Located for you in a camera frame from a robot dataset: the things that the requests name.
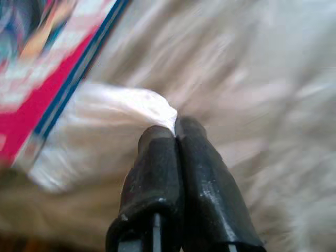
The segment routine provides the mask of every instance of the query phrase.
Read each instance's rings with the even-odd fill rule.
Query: pink book cover
[[[0,1],[0,159],[34,162],[127,3]]]

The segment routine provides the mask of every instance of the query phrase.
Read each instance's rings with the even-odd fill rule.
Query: white fur
[[[135,0],[91,78],[198,118],[268,251],[336,251],[335,25],[333,0]],[[15,179],[0,228],[102,247],[129,150],[122,172],[66,195]]]

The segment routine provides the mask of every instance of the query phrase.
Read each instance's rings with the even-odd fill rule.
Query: white fabric
[[[335,25],[333,0],[134,0],[90,78],[199,119],[269,252],[335,251]],[[13,179],[0,229],[102,248],[131,158],[60,196]]]

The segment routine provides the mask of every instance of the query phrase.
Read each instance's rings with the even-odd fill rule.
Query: blue stripe
[[[46,110],[46,112],[44,113],[44,115],[42,116],[40,121],[38,122],[38,124],[37,124],[37,126],[34,130],[34,133],[36,135],[39,135],[40,137],[42,137],[44,139],[46,137],[48,137],[48,135],[49,135],[50,131],[52,130],[53,126],[55,125],[57,119],[59,118],[60,114],[63,112],[64,107],[66,106],[66,104],[69,101],[70,97],[72,96],[73,92],[77,88],[79,81],[83,78],[83,76],[85,76],[85,74],[89,70],[94,58],[97,56],[98,52],[100,51],[101,47],[103,46],[102,42],[107,39],[108,35],[111,32],[111,29],[113,28],[113,26],[118,21],[120,15],[123,13],[123,11],[126,8],[128,2],[129,2],[129,0],[117,0],[116,1],[112,10],[108,13],[107,17],[103,21],[102,25],[99,27],[99,29],[98,29],[97,33],[95,34],[95,36],[93,37],[92,41],[90,42],[88,48],[84,51],[83,55],[80,57],[79,61],[76,63],[76,65],[73,68],[72,72],[70,73],[69,77],[67,78],[65,83],[62,85],[62,87],[60,88],[60,90],[56,94],[55,98],[53,99],[53,101],[49,105],[48,109]],[[115,15],[116,16],[115,19],[112,21],[110,26],[107,27],[107,24],[108,24],[109,20],[115,14],[115,12],[117,11],[118,8],[119,8],[119,11]],[[105,35],[102,38],[99,39],[101,33],[104,30],[106,30]],[[91,48],[94,45],[96,45],[97,43],[99,43],[99,45],[97,47],[97,50],[91,56],[91,59],[90,59],[89,63],[86,65],[83,73],[80,75],[79,78],[74,80],[74,76],[77,73],[77,70],[80,67],[80,64],[82,63],[82,61],[84,59],[86,59],[86,56],[87,56],[88,53],[90,53]]]

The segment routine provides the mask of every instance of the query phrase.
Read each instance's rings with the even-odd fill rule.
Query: book cover
[[[0,2],[0,159],[34,162],[127,3]]]

